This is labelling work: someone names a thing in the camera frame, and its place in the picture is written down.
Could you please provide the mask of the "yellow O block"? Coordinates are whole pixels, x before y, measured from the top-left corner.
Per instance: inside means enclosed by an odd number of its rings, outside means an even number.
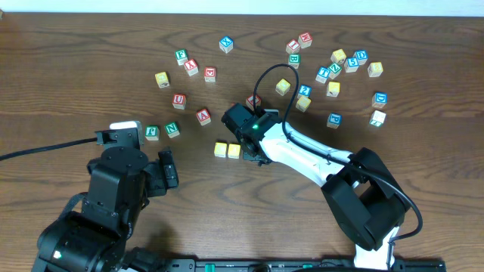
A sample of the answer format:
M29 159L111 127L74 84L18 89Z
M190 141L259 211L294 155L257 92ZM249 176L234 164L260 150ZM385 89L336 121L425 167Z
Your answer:
M240 157L240 145L239 144L229 144L228 145L228 158L239 159Z

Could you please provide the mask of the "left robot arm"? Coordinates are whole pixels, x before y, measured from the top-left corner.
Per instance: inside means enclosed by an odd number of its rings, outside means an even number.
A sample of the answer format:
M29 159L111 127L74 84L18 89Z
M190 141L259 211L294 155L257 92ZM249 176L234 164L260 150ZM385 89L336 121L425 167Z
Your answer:
M87 164L88 191L71 197L59 217L41 233L34 271L115 271L126 242L150 198L179 183L172 151L157 159L141 151L136 128L97 132L104 146Z

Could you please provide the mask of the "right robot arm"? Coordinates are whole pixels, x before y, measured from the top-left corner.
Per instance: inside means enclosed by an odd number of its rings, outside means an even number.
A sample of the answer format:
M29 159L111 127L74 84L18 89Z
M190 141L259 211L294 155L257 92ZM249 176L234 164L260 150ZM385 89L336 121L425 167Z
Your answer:
M279 162L316 183L341 230L356 247L357 268L390 269L410 199L380 157L321 144L294 129L277 111L235 104L222 123L259 164Z

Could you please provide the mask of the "yellow C block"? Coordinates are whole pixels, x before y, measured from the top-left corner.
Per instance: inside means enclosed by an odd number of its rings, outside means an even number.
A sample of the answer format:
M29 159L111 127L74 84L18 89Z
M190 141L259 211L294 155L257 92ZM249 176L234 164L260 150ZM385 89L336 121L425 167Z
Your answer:
M226 157L228 145L222 142L216 142L214 147L214 156L216 157Z

